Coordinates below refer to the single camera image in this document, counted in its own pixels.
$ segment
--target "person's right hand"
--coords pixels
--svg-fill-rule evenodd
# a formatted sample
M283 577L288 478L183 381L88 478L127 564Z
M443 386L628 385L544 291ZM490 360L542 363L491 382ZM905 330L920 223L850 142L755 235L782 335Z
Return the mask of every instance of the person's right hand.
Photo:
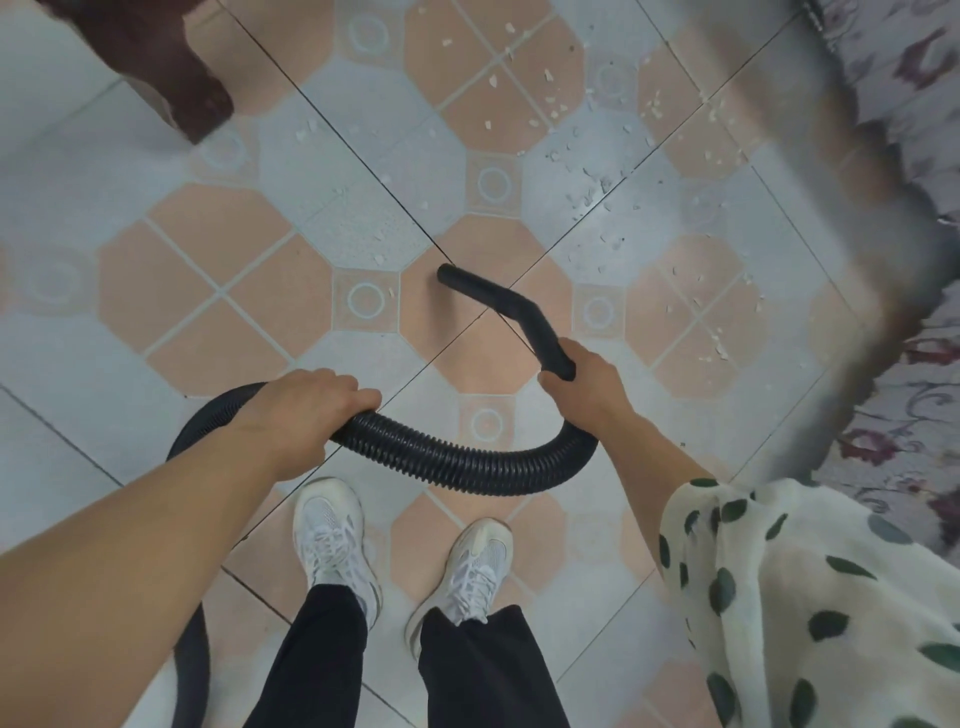
M354 376L295 369L265 384L227 429L252 434L276 479L289 480L324 462L326 441L353 415L379 406L380 393L359 389Z
M577 376L563 381L552 372L540 372L540 386L557 403L565 420L602 440L610 427L634 416L620 374L600 354L572 339L562 338L560 346L577 365Z

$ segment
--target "person's left hand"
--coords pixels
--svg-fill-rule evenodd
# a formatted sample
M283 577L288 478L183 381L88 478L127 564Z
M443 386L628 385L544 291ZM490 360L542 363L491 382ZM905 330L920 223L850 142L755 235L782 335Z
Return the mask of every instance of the person's left hand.
M380 406L375 389L358 389L356 377L331 369L296 369L264 385L227 429L252 434L274 463L277 480L289 480L324 462L324 445L353 415Z

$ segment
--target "pant leg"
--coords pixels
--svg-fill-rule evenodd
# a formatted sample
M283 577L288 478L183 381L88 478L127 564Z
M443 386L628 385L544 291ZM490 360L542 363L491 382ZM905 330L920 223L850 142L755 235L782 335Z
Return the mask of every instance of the pant leg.
M367 621L348 587L310 590L245 728L353 728Z
M518 606L457 626L432 609L420 645L430 728L569 728Z

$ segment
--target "polka dot sleeve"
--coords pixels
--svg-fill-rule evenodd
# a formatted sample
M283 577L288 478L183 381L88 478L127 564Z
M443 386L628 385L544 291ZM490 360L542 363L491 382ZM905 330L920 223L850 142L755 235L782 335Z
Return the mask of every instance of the polka dot sleeve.
M960 571L850 498L693 480L660 563L722 726L960 725Z

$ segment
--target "foot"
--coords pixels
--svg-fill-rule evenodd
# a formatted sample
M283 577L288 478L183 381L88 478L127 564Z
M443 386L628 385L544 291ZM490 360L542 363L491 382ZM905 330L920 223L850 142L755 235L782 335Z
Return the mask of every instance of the foot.
M324 477L300 489L294 510L294 546L307 589L317 584L350 587L373 628L383 592L363 554L363 510L347 483Z
M404 634L414 660L420 659L420 628L426 613L440 607L454 624L487 621L493 600L514 560L514 535L494 519L469 525L450 550L444 580L407 623Z

